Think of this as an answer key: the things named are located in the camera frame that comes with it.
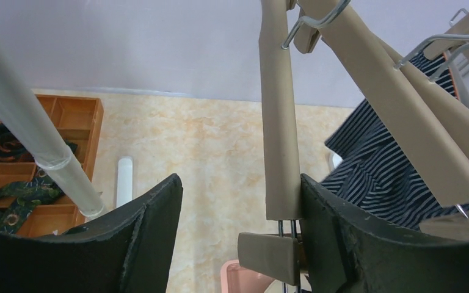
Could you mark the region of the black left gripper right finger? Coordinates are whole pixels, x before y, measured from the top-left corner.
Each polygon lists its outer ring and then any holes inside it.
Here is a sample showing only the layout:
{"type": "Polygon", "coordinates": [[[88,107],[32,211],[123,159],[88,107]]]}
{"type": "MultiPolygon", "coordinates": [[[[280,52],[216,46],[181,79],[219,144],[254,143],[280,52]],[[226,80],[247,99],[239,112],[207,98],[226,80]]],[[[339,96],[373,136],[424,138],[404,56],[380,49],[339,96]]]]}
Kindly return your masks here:
{"type": "Polygon", "coordinates": [[[302,175],[300,221],[314,292],[469,292],[469,242],[380,219],[302,175]]]}

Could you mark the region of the beige clip hanger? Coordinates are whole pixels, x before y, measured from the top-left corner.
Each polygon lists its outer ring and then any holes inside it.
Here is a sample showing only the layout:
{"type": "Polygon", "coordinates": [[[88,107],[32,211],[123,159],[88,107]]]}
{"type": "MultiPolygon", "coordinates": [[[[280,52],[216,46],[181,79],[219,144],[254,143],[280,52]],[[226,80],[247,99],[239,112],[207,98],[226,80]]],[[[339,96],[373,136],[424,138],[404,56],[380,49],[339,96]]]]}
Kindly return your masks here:
{"type": "Polygon", "coordinates": [[[277,222],[277,234],[240,233],[241,266],[301,292],[296,222],[302,216],[300,162],[286,13],[292,1],[262,1],[258,40],[265,172],[266,218],[277,222]]]}
{"type": "Polygon", "coordinates": [[[348,1],[300,1],[284,42],[309,26],[350,74],[443,207],[469,203],[469,109],[372,33],[348,1]]]}
{"type": "Polygon", "coordinates": [[[446,51],[451,54],[447,57],[445,63],[441,64],[429,76],[429,80],[436,81],[442,73],[449,67],[453,60],[463,55],[469,62],[469,11],[460,9],[456,14],[464,13],[464,16],[458,21],[451,21],[451,27],[445,34],[430,36],[417,45],[411,52],[401,58],[396,65],[396,69],[403,67],[419,53],[422,53],[426,59],[433,60],[446,51]]]}
{"type": "Polygon", "coordinates": [[[379,117],[434,194],[469,196],[469,110],[416,68],[395,70],[381,42],[370,42],[379,117]]]}

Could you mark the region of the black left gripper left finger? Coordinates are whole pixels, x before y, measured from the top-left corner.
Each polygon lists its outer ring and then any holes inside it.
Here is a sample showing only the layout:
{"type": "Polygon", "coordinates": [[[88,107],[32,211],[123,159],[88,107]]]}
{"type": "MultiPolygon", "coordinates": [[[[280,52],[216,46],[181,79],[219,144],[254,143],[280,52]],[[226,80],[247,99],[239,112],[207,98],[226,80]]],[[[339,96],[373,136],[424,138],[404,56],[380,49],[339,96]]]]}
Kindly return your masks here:
{"type": "Polygon", "coordinates": [[[171,174],[61,235],[0,232],[0,292],[165,292],[182,199],[171,174]]]}

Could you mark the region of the dark striped underwear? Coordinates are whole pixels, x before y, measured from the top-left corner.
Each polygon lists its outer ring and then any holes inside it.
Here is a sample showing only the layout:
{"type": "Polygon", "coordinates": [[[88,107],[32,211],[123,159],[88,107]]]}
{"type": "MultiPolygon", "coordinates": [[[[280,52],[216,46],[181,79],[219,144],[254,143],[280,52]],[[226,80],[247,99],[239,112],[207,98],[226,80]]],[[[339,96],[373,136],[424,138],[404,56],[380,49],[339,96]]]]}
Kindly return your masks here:
{"type": "Polygon", "coordinates": [[[395,225],[458,213],[439,205],[367,100],[325,141],[342,158],[321,182],[336,196],[395,225]]]}

